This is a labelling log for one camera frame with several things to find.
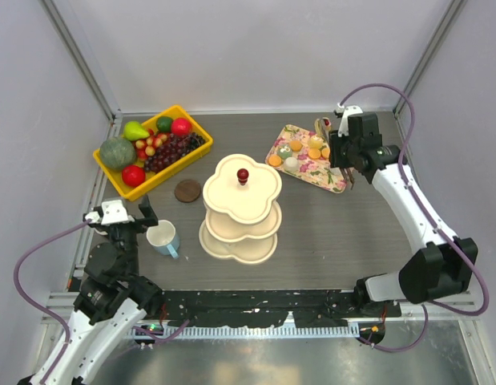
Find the yellow swiss roll cake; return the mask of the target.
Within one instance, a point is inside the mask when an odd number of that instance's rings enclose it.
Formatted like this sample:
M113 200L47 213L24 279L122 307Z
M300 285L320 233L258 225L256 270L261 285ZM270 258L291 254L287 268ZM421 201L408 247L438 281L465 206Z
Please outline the yellow swiss roll cake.
M329 118L323 117L320 119L320 130L321 130L321 135L325 138L329 138L329 132L331 130L331 121Z

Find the metal serving tongs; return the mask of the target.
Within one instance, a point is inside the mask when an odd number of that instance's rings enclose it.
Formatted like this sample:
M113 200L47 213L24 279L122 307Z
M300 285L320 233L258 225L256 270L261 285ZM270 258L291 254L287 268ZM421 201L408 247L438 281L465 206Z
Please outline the metal serving tongs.
M320 119L316 119L315 122L314 122L314 128L315 128L315 131L316 131L316 134L318 136L320 136L325 144L324 146L326 148L329 148L330 149L330 145L329 145L329 138L328 139L325 139L322 135L321 135L321 130L320 130ZM353 189L353 186L354 186L354 183L355 183L355 180L354 180L354 177L353 177L353 174L352 174L352 170L350 168L339 168L339 171L345 181L345 183L347 185L350 186L351 189Z

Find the cream three-tier cake stand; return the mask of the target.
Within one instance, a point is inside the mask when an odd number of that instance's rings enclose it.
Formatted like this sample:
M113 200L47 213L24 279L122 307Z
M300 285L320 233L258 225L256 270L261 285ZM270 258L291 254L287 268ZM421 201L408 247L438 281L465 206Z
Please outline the cream three-tier cake stand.
M275 252L283 216L277 171L250 156L224 157L206 180L200 244L211 257L258 265Z

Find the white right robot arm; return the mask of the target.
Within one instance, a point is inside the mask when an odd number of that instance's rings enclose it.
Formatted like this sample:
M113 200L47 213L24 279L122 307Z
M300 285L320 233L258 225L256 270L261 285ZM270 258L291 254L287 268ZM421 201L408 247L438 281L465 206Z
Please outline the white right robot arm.
M407 236L412 257L397 272L357 281L355 310L376 313L383 302L405 299L413 304L460 294L468 289L478 247L446 225L417 186L397 145L384 145L377 115L349 106L329 132L332 168L348 178L358 171L386 200Z

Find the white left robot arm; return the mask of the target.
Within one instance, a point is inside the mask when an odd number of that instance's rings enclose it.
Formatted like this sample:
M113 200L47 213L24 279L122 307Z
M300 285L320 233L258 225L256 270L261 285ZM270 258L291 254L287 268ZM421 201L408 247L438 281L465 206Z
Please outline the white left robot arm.
M83 224L105 235L91 249L69 320L41 306L28 296L14 271L17 291L33 307L63 326L63 335L45 363L22 384L88 384L120 339L143 318L162 311L162 290L139 274L137 237L158 224L148 197L139 204L135 218L122 199L104 201L83 216Z

